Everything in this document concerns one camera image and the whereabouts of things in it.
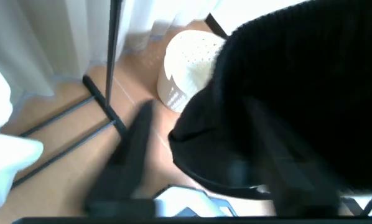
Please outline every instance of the black fabric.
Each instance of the black fabric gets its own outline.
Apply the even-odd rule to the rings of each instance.
[[[304,2],[232,33],[169,133],[174,163],[221,194],[264,184],[246,96],[286,121],[345,188],[372,190],[372,0]]]

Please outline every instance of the black metal stand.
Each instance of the black metal stand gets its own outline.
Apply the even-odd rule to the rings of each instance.
[[[110,21],[109,21],[109,38],[108,38],[108,53],[107,53],[107,74],[106,74],[106,98],[101,94],[99,89],[96,87],[96,85],[93,83],[91,78],[87,75],[85,75],[82,79],[83,84],[86,86],[86,88],[91,93],[91,96],[82,100],[81,102],[77,103],[76,105],[71,106],[69,109],[55,115],[52,118],[49,118],[48,120],[44,121],[41,124],[38,124],[37,126],[31,128],[28,131],[25,131],[24,133],[20,134],[20,137],[26,137],[30,134],[40,130],[46,125],[49,125],[50,123],[53,123],[54,121],[66,116],[67,114],[71,113],[72,111],[75,111],[76,109],[82,107],[83,105],[96,100],[102,110],[106,113],[106,116],[109,118],[109,122],[102,127],[95,130],[93,133],[85,136],[80,141],[74,143],[69,148],[61,152],[59,155],[49,159],[47,162],[42,164],[41,166],[37,167],[33,171],[29,172],[24,177],[20,178],[19,180],[15,181],[12,185],[12,189],[15,187],[21,185],[26,180],[37,174],[38,172],[42,171],[44,168],[48,167],[55,161],[61,159],[62,157],[66,156],[69,152],[72,152],[74,149],[76,149],[78,146],[81,146],[82,144],[86,143],[91,138],[95,137],[97,134],[99,134],[100,131],[110,127],[111,125],[114,125],[114,127],[117,129],[118,133],[121,135],[121,137],[124,136],[126,132],[126,127],[124,123],[121,121],[119,116],[116,114],[116,112],[112,109],[110,106],[110,96],[111,96],[111,86],[113,82],[113,71],[114,71],[114,63],[116,58],[116,46],[117,46],[117,39],[118,39],[118,27],[119,27],[119,16],[121,13],[121,3],[122,0],[111,0],[110,3]]]

